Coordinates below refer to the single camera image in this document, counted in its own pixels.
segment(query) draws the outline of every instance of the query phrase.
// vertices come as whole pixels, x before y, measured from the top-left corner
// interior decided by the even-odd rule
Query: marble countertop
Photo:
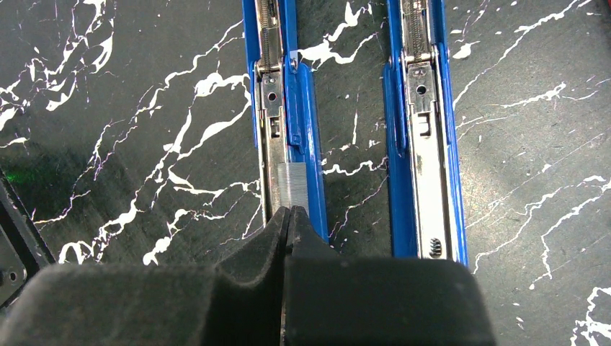
[[[388,256],[384,1],[302,0],[331,243]],[[611,11],[448,0],[470,268],[500,345],[611,344]],[[0,167],[59,262],[261,228],[240,1],[0,0]]]

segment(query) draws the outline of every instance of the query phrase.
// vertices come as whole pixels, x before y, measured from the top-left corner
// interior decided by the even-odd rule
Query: stapler
[[[263,223],[298,205],[328,241],[313,77],[298,61],[295,1],[242,4]]]
[[[468,265],[443,0],[387,0],[383,70],[395,257]]]

